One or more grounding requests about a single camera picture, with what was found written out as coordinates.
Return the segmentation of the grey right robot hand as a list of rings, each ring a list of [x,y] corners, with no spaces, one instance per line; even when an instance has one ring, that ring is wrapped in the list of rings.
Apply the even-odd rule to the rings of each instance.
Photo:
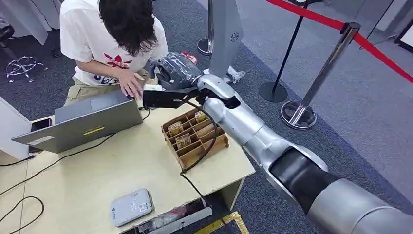
[[[201,70],[183,53],[171,52],[150,60],[151,75],[165,90],[190,88],[202,75]]]

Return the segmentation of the person's right hand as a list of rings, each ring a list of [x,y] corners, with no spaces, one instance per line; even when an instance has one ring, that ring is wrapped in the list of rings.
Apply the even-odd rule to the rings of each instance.
[[[146,80],[141,75],[127,70],[119,70],[116,77],[125,95],[139,99],[143,98],[143,86]]]

